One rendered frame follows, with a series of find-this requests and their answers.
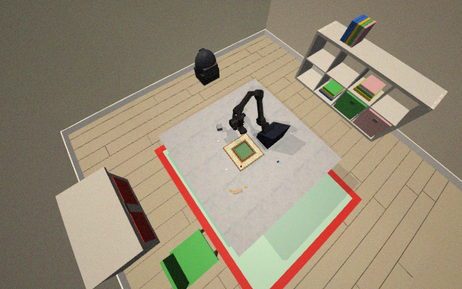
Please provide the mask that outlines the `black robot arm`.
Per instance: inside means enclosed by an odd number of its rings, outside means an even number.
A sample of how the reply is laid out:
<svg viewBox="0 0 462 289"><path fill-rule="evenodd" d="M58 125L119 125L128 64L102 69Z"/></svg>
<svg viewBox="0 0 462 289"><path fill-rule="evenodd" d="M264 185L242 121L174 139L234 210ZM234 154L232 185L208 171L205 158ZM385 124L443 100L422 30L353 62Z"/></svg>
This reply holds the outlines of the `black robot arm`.
<svg viewBox="0 0 462 289"><path fill-rule="evenodd" d="M262 132L264 133L268 133L271 130L269 128L270 123L266 122L266 119L263 115L263 95L264 91L262 89L256 89L255 91L247 92L243 100L233 109L233 118L229 120L229 125L233 128L233 130L237 130L239 128L238 123L242 123L244 121L244 117L246 115L242 112L244 110L245 105L252 96L254 96L257 100L258 118L256 119L256 123L261 126Z"/></svg>

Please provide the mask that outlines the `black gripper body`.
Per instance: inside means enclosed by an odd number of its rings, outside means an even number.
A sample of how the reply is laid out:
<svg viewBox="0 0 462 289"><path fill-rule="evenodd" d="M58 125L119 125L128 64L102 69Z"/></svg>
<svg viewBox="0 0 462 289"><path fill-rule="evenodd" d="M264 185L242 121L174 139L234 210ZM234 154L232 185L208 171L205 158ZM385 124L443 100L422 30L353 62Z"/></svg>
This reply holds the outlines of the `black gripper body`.
<svg viewBox="0 0 462 289"><path fill-rule="evenodd" d="M246 130L246 128L244 128L243 123L244 123L244 121L242 123L238 123L239 129L240 129L239 132L240 132L241 135L247 133L247 130Z"/></svg>

